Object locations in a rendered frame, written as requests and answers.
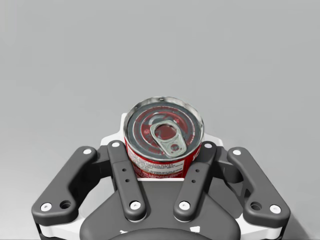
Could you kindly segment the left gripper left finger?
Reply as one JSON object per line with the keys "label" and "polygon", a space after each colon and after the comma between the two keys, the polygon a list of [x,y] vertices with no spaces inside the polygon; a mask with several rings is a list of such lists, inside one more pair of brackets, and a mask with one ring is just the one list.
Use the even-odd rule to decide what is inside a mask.
{"label": "left gripper left finger", "polygon": [[67,224],[102,178],[112,177],[124,216],[133,222],[147,214],[147,207],[124,138],[122,114],[117,133],[104,137],[99,149],[79,147],[46,187],[31,208],[37,224]]}

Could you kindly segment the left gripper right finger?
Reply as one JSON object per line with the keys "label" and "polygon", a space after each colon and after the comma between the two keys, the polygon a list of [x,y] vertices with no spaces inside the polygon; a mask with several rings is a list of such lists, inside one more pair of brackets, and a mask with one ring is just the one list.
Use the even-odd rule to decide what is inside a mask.
{"label": "left gripper right finger", "polygon": [[202,142],[194,149],[195,157],[183,175],[184,181],[173,206],[177,220],[199,220],[237,228],[236,219],[207,194],[212,179],[220,178],[234,194],[236,190],[231,184],[242,184],[241,193],[236,197],[245,222],[266,228],[283,228],[288,224],[291,215],[288,205],[247,149],[231,148],[224,160],[220,160],[223,147],[214,143],[209,148],[204,145]]}

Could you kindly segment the red and white can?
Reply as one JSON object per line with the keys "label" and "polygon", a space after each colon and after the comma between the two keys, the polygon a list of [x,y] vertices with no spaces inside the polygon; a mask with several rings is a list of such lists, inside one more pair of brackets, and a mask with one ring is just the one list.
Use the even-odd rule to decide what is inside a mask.
{"label": "red and white can", "polygon": [[200,153],[204,122],[187,102],[156,96],[129,110],[123,135],[137,177],[184,178]]}

